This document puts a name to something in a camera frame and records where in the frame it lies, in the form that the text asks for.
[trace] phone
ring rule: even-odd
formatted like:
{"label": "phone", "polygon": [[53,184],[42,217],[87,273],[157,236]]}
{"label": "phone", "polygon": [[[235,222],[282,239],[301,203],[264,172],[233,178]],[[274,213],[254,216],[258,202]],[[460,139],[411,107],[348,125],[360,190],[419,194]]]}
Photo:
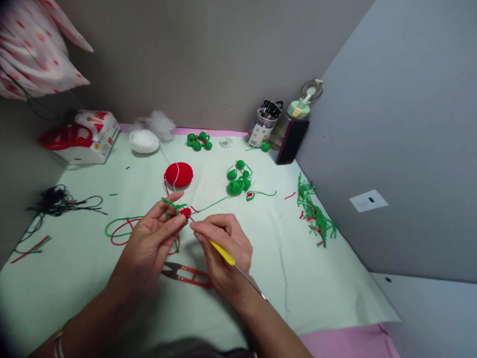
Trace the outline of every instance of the phone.
{"label": "phone", "polygon": [[288,123],[288,128],[276,161],[278,165],[293,162],[309,125],[309,121],[298,119],[291,120],[290,123]]}

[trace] light switch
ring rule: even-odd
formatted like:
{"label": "light switch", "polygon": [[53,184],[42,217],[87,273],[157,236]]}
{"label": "light switch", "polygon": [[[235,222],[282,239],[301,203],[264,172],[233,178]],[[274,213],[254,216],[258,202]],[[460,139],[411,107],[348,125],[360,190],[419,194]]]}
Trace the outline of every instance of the light switch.
{"label": "light switch", "polygon": [[378,193],[377,190],[371,190],[361,195],[350,198],[354,207],[358,212],[377,209],[383,206],[388,206],[388,203]]}

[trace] pink polka dot fabric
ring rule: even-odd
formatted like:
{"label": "pink polka dot fabric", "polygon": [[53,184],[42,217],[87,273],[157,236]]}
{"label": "pink polka dot fabric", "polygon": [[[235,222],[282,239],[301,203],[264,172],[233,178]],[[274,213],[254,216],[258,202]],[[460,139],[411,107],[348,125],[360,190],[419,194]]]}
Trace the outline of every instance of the pink polka dot fabric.
{"label": "pink polka dot fabric", "polygon": [[[69,61],[61,34],[93,52],[54,0],[10,1],[0,17],[0,68],[33,97],[88,85]],[[0,95],[26,100],[5,72],[0,71]]]}

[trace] white yarn ball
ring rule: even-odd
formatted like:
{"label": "white yarn ball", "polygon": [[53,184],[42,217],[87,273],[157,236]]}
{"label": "white yarn ball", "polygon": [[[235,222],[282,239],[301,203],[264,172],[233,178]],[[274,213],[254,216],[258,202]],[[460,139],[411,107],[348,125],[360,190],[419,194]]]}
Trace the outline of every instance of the white yarn ball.
{"label": "white yarn ball", "polygon": [[137,129],[129,133],[129,144],[138,153],[152,153],[159,148],[159,139],[147,129]]}

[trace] black cord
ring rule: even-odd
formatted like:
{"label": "black cord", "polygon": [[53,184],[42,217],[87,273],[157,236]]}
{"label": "black cord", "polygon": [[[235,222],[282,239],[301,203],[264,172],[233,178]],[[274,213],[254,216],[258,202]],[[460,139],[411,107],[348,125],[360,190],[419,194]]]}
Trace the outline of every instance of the black cord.
{"label": "black cord", "polygon": [[[27,104],[28,104],[28,107],[30,107],[30,109],[31,109],[38,117],[40,117],[40,118],[42,118],[42,119],[44,119],[44,120],[47,120],[47,121],[49,121],[49,122],[54,122],[54,121],[57,121],[57,120],[60,119],[61,115],[60,115],[57,111],[55,111],[55,110],[53,110],[53,109],[51,109],[51,108],[45,106],[44,104],[42,104],[41,102],[39,102],[37,99],[33,98],[33,97],[26,91],[26,89],[23,88],[23,86],[22,86],[17,80],[15,80],[12,76],[10,76],[2,67],[0,67],[0,70],[2,70],[3,73],[5,73],[11,81],[13,81],[18,87],[20,87],[20,89],[23,91],[23,93],[25,93],[26,102],[27,102]],[[51,118],[43,117],[40,113],[38,113],[38,112],[33,108],[32,104],[31,104],[32,101],[35,101],[37,104],[39,104],[39,105],[42,106],[43,108],[49,110],[50,112],[55,113],[55,114],[56,114],[56,118],[51,119]]]}
{"label": "black cord", "polygon": [[[89,198],[86,198],[85,200],[75,201],[73,196],[66,189],[66,186],[64,186],[63,184],[59,184],[54,187],[51,187],[43,191],[40,195],[42,196],[42,199],[38,203],[36,203],[36,206],[29,207],[27,209],[27,210],[36,211],[36,215],[33,218],[33,221],[35,221],[37,218],[38,218],[38,221],[36,222],[34,228],[31,231],[25,232],[27,236],[22,238],[18,242],[18,244],[28,240],[30,237],[33,236],[34,233],[36,233],[38,230],[41,229],[45,215],[61,216],[66,212],[77,211],[77,210],[91,210],[91,211],[96,211],[101,214],[107,215],[107,213],[105,213],[104,211],[101,211],[100,205],[103,203],[102,196],[93,195],[93,196],[90,196]],[[87,204],[88,200],[91,200],[93,198],[99,198],[99,203],[96,205],[81,206],[81,205]],[[15,248],[15,252],[19,254],[26,253],[26,252],[21,252],[17,250],[16,248]],[[30,252],[29,254],[35,254],[39,252],[41,251]]]}

